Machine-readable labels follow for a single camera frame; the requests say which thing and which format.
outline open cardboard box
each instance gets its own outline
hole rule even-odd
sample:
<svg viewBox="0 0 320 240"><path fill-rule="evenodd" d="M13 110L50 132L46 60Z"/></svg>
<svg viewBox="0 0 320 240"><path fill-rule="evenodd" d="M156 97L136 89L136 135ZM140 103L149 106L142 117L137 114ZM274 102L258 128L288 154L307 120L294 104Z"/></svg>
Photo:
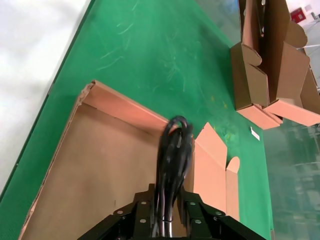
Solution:
<svg viewBox="0 0 320 240"><path fill-rule="evenodd" d="M265 111L305 126L320 123L320 97L303 51L307 36L291 21L286 0L267 1L262 69L268 75L270 106Z"/></svg>
<svg viewBox="0 0 320 240"><path fill-rule="evenodd" d="M282 120L265 112L269 105L268 77L259 68L261 17L257 0L239 0L241 42L230 50L235 108L238 113L262 129L278 127Z"/></svg>
<svg viewBox="0 0 320 240"><path fill-rule="evenodd" d="M156 179L167 120L93 81L78 97L19 239L77 239ZM185 189L239 220L238 170L205 125L194 141Z"/></svg>

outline small white label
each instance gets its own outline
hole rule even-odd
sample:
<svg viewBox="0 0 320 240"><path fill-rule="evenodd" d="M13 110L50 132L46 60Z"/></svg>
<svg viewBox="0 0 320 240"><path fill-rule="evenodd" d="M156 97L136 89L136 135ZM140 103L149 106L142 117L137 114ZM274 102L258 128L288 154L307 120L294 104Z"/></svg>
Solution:
<svg viewBox="0 0 320 240"><path fill-rule="evenodd" d="M260 136L258 135L258 133L256 133L253 129L252 129L252 127L250 127L251 128L251 134L256 138L256 139L258 139L259 141L260 141Z"/></svg>

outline red sign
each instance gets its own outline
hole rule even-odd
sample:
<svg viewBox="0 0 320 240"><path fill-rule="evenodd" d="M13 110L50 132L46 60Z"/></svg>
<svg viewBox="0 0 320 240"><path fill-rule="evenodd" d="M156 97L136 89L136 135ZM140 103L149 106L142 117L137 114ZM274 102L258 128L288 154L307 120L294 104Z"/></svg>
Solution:
<svg viewBox="0 0 320 240"><path fill-rule="evenodd" d="M306 15L302 11L301 7L291 12L290 15L291 20L294 21L296 24L306 19Z"/></svg>

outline green tabletop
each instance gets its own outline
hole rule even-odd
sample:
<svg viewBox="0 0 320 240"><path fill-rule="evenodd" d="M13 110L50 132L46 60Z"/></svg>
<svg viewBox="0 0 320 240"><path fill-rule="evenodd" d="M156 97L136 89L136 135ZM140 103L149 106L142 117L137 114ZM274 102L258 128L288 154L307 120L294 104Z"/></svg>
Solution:
<svg viewBox="0 0 320 240"><path fill-rule="evenodd" d="M17 239L81 90L96 79L194 134L210 122L240 158L240 221L273 228L262 130L236 113L231 43L193 0L92 1L0 202L0 239ZM258 141L250 127L260 135Z"/></svg>

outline coiled black cable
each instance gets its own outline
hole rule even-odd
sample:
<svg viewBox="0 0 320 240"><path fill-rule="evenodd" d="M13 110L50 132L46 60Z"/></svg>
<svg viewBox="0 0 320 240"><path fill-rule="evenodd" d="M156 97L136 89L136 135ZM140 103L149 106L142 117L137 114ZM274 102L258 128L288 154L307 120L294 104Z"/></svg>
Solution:
<svg viewBox="0 0 320 240"><path fill-rule="evenodd" d="M154 196L153 236L172 238L172 214L192 161L193 126L183 116L172 118L160 138Z"/></svg>

